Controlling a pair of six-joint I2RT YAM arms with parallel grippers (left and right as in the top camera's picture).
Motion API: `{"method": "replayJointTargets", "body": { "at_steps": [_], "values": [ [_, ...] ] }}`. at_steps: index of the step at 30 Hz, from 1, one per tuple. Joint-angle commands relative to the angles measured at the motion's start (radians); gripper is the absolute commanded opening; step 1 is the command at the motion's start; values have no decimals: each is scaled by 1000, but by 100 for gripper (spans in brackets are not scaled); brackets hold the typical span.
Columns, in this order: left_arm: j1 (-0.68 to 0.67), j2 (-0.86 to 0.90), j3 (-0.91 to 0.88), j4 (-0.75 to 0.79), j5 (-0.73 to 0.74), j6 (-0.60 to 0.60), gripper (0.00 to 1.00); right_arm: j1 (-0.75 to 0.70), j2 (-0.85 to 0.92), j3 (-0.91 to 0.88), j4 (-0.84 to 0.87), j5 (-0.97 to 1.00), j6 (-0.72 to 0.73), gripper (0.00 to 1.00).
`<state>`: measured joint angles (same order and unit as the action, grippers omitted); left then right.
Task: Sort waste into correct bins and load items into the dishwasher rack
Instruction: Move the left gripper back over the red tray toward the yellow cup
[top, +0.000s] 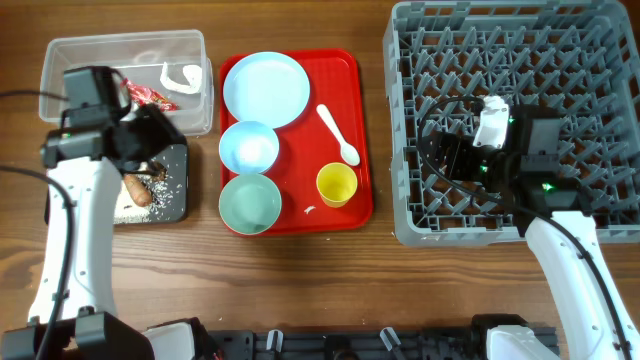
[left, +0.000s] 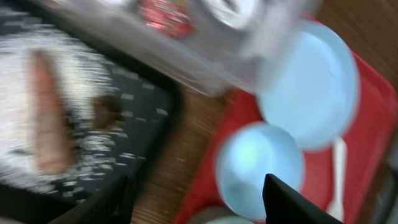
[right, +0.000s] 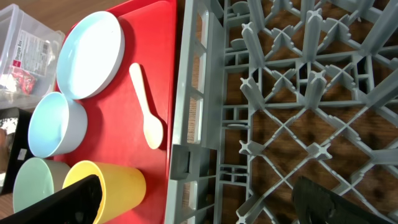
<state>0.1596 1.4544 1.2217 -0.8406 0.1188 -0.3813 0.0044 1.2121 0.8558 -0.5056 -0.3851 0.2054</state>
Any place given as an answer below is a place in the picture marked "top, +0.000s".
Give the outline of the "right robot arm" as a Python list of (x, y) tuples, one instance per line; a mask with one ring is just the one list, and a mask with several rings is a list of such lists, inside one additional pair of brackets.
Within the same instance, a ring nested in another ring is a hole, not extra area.
[(423, 164), (451, 187), (511, 212), (543, 269), (572, 358), (638, 358), (639, 331), (602, 255), (588, 193), (560, 174), (562, 114), (499, 97), (466, 100), (479, 107), (473, 136), (419, 121)]

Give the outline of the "yellow plastic cup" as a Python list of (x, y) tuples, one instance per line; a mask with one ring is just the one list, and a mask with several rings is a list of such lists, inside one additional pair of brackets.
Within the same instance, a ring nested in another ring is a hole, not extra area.
[(329, 163), (319, 170), (316, 188), (327, 206), (339, 208), (355, 195), (358, 178), (350, 166), (339, 162)]

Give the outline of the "small light blue bowl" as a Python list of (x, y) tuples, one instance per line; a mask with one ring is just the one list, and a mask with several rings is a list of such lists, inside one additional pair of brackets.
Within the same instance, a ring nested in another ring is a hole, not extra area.
[(255, 121), (231, 125), (219, 142), (222, 164), (238, 175), (265, 173), (276, 162), (279, 150), (280, 142), (275, 131)]

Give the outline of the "mint green bowl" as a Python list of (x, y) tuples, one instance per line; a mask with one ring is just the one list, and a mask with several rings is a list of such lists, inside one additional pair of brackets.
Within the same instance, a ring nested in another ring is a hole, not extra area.
[(219, 213), (232, 231), (247, 236), (261, 234), (278, 220), (282, 196), (277, 185), (261, 174), (238, 175), (222, 189)]

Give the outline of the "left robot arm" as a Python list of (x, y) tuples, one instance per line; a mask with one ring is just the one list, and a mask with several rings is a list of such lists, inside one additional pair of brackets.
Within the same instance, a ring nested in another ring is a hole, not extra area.
[(114, 214), (122, 179), (185, 137), (157, 106), (134, 107), (118, 70), (65, 71), (61, 125), (40, 153), (46, 173), (2, 166), (48, 185), (48, 235), (27, 324), (2, 336), (5, 359), (201, 359), (214, 351), (195, 318), (140, 332), (116, 315)]

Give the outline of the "pile of white rice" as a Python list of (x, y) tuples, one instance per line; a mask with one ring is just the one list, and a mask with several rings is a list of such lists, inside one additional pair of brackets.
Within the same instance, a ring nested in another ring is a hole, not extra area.
[(186, 212), (184, 180), (168, 173), (159, 161), (143, 163), (125, 174), (116, 201), (115, 225), (180, 221)]

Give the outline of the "brown food lump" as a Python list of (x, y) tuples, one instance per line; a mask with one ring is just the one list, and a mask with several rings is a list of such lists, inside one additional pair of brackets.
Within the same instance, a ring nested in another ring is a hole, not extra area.
[(158, 182), (166, 179), (167, 169), (161, 163), (157, 161), (149, 162), (148, 170), (152, 181)]

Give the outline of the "red snack wrapper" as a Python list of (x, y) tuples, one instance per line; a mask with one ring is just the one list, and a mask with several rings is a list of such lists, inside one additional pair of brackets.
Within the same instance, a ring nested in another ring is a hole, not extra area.
[(176, 103), (150, 87), (135, 84), (128, 78), (125, 78), (122, 84), (128, 90), (131, 100), (138, 106), (155, 105), (162, 112), (179, 109)]

